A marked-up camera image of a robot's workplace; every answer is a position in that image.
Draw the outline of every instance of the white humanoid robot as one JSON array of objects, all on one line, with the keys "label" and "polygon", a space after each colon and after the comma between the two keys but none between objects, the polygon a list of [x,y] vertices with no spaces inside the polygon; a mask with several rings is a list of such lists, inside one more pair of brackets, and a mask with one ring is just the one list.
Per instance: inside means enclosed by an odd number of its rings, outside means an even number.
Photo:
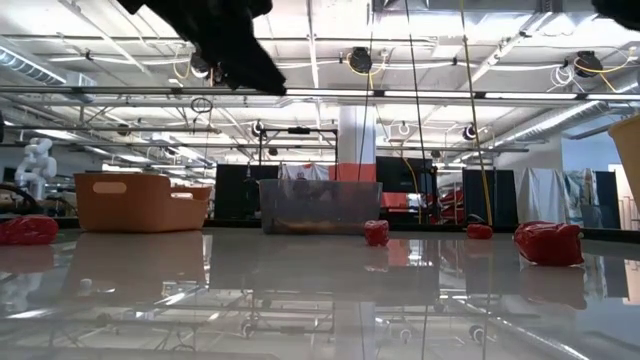
[{"label": "white humanoid robot", "polygon": [[53,143],[49,139],[34,138],[24,148],[24,159],[16,170],[16,186],[27,188],[27,192],[36,200],[44,199],[44,187],[47,180],[58,173],[56,159],[49,157]]}]

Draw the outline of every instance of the red bag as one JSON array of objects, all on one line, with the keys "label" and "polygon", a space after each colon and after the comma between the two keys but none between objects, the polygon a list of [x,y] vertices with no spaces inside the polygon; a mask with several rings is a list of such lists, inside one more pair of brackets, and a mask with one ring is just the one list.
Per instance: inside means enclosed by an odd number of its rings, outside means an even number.
[{"label": "red bag", "polygon": [[520,255],[543,266],[571,266],[584,262],[580,226],[534,221],[522,224],[514,234]]},{"label": "red bag", "polygon": [[488,225],[469,224],[467,226],[467,237],[469,239],[488,240],[493,237],[493,230]]},{"label": "red bag", "polygon": [[58,223],[41,215],[23,216],[0,224],[0,245],[49,245]]},{"label": "red bag", "polygon": [[364,224],[364,238],[369,246],[387,246],[389,242],[389,222],[386,220],[367,221]]}]

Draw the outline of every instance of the clear plastic bin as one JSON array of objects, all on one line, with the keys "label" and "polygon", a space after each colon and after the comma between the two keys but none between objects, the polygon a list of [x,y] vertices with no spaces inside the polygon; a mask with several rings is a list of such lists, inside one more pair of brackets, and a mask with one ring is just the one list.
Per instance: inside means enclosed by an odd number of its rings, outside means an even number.
[{"label": "clear plastic bin", "polygon": [[380,215],[382,184],[317,180],[261,180],[265,234],[364,233]]}]

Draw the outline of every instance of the white column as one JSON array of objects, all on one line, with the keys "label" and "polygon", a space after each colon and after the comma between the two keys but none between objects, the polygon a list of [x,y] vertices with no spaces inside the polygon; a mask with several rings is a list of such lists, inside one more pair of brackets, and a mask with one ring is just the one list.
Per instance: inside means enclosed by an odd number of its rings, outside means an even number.
[{"label": "white column", "polygon": [[375,108],[369,106],[342,106],[338,120],[338,163],[375,164],[376,117]]}]

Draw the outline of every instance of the ceiling light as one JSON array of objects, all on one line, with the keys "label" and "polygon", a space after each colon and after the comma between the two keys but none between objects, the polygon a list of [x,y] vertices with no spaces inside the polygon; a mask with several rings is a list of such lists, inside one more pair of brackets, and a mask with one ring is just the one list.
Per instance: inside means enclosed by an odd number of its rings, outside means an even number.
[{"label": "ceiling light", "polygon": [[640,94],[592,94],[587,96],[587,100],[634,101],[640,100]]},{"label": "ceiling light", "polygon": [[179,146],[177,151],[180,155],[187,157],[191,160],[200,160],[204,159],[204,156],[200,155],[197,151],[191,150],[188,147]]},{"label": "ceiling light", "polygon": [[111,153],[106,152],[102,149],[98,149],[98,148],[94,148],[93,146],[85,146],[85,149],[94,152],[96,154],[100,154],[100,155],[104,155],[104,156],[111,156]]},{"label": "ceiling light", "polygon": [[150,162],[151,161],[144,156],[138,156],[138,155],[117,155],[117,156],[131,162]]},{"label": "ceiling light", "polygon": [[36,132],[38,134],[42,134],[42,135],[46,135],[46,136],[51,136],[57,139],[62,139],[62,140],[74,140],[76,139],[76,136],[68,133],[66,131],[60,131],[60,130],[36,130]]},{"label": "ceiling light", "polygon": [[[387,97],[415,97],[416,92],[410,90],[397,91],[388,90],[384,92]],[[469,93],[459,91],[418,91],[418,97],[421,98],[456,98],[468,99]]]},{"label": "ceiling light", "polygon": [[141,168],[128,168],[128,167],[112,166],[112,165],[109,165],[109,164],[102,164],[102,171],[141,173],[142,169]]},{"label": "ceiling light", "polygon": [[576,94],[557,93],[487,93],[487,99],[573,100]]},{"label": "ceiling light", "polygon": [[373,91],[366,90],[323,90],[323,89],[289,89],[291,96],[371,96]]},{"label": "ceiling light", "polygon": [[180,87],[184,87],[184,85],[178,79],[171,78],[171,79],[169,79],[169,82],[174,84],[174,85],[178,85]]},{"label": "ceiling light", "polygon": [[154,169],[184,169],[184,165],[151,165]]}]

